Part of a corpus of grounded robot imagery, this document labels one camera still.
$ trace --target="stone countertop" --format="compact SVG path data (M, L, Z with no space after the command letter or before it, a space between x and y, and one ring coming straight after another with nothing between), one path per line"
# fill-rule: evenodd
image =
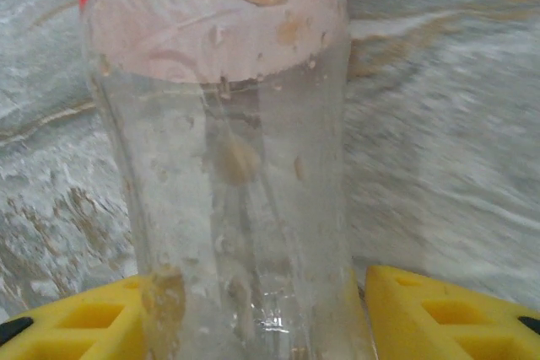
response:
M540 0L349 0L350 240L540 309ZM0 0L0 318L133 274L76 0Z

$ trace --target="gray marble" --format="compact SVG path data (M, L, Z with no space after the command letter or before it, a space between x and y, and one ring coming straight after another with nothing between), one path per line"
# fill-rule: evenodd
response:
M391 264L540 309L540 0L349 1L360 278ZM3 316L136 267L76 0L0 0L0 32Z

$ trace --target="marble surface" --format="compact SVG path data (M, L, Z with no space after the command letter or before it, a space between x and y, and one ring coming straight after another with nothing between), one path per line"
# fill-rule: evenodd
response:
M350 241L540 309L540 0L349 0ZM0 317L133 274L76 0L0 0Z

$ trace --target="plastic bottle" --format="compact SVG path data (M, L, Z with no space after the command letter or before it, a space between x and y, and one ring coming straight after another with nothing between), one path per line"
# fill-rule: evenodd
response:
M343 221L346 0L80 0L151 358L371 358Z

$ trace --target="yellow plastic base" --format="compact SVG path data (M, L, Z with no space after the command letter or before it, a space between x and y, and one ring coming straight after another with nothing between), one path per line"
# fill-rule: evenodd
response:
M144 360L138 277L32 309L0 360Z
M540 360L540 314L463 287L372 266L365 292L380 360Z

